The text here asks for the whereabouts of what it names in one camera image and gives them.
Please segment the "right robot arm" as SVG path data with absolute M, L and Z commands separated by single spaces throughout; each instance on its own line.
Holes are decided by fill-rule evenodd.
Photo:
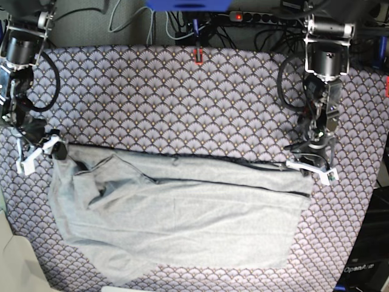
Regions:
M 1 1 L 7 13 L 5 31 L 1 35 L 1 128 L 7 128 L 18 142 L 19 154 L 23 148 L 39 151 L 57 160 L 67 156 L 65 143 L 58 130 L 47 132 L 46 120 L 31 112 L 50 110 L 60 93 L 60 73 L 44 48 L 55 15 L 55 1 Z M 38 107 L 28 98 L 33 86 L 33 67 L 45 60 L 54 73 L 55 91 L 51 101 Z

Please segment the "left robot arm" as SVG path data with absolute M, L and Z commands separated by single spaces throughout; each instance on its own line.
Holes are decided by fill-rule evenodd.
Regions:
M 339 178 L 332 162 L 340 116 L 340 78 L 349 73 L 351 46 L 356 35 L 388 35 L 388 29 L 374 23 L 371 15 L 379 4 L 380 1 L 303 1 L 299 9 L 283 9 L 278 14 L 282 20 L 301 20 L 305 35 L 304 51 L 287 57 L 277 76 L 281 104 L 298 113 L 302 130 L 302 140 L 287 146 L 294 158 L 286 161 L 286 167 L 304 175 L 316 173 L 327 186 Z M 281 84 L 286 66 L 295 58 L 303 59 L 306 74 L 302 106 L 286 101 Z

